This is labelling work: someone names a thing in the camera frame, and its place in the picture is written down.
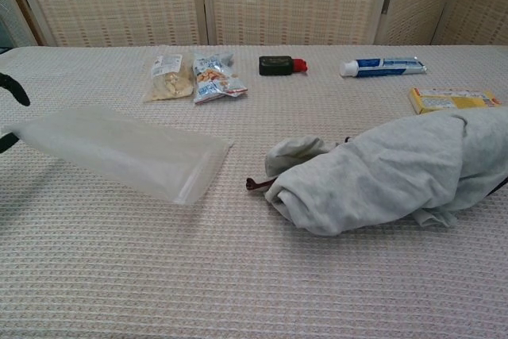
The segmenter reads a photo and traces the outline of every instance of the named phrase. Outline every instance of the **plastic bag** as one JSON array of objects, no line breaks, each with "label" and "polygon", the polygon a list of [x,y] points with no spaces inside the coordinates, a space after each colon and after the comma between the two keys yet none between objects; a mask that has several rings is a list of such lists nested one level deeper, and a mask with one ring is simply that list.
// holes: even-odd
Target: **plastic bag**
[{"label": "plastic bag", "polygon": [[247,91],[247,87],[233,73],[232,53],[220,53],[212,56],[204,56],[200,53],[194,55],[194,74],[198,90],[194,103],[200,104],[212,99],[229,95],[238,97]]},{"label": "plastic bag", "polygon": [[92,106],[4,129],[30,146],[156,198],[191,204],[205,192],[229,143],[155,126]]},{"label": "plastic bag", "polygon": [[194,91],[191,58],[188,55],[158,56],[152,67],[152,83],[143,102],[180,98]]}]

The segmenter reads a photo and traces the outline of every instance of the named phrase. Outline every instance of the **crumpled fabric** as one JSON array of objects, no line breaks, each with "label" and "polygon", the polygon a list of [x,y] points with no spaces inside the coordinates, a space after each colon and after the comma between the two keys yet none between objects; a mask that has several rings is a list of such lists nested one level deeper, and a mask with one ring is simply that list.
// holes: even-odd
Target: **crumpled fabric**
[{"label": "crumpled fabric", "polygon": [[267,154],[265,198],[297,227],[335,236],[412,214],[453,226],[508,176],[508,108],[405,117],[344,144],[291,138]]}]

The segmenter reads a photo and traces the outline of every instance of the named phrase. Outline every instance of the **toothpaste tube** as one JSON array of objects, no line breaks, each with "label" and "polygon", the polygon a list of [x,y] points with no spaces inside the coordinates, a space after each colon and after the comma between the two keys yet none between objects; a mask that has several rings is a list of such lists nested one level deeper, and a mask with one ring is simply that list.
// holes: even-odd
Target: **toothpaste tube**
[{"label": "toothpaste tube", "polygon": [[413,75],[425,73],[427,67],[417,57],[365,59],[341,63],[342,77],[373,77],[379,75]]}]

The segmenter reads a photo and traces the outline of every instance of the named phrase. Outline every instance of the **snack bag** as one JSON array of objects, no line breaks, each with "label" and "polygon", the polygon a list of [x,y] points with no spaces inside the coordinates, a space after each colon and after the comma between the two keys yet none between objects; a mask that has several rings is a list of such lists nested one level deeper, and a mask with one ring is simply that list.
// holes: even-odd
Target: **snack bag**
[{"label": "snack bag", "polygon": [[152,84],[143,102],[180,98],[194,90],[190,58],[183,55],[158,56],[152,66]]},{"label": "snack bag", "polygon": [[212,99],[229,95],[238,97],[247,91],[238,75],[231,70],[232,53],[218,53],[212,56],[194,55],[194,74],[198,90],[194,103],[199,105]]}]

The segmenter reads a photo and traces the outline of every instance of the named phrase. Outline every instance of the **yellow box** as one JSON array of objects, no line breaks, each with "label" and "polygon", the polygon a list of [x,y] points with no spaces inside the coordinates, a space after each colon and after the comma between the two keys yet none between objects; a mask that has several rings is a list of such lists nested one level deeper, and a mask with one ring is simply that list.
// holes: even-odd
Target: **yellow box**
[{"label": "yellow box", "polygon": [[490,91],[421,89],[414,87],[411,89],[409,96],[417,114],[446,109],[501,106],[501,102]]}]

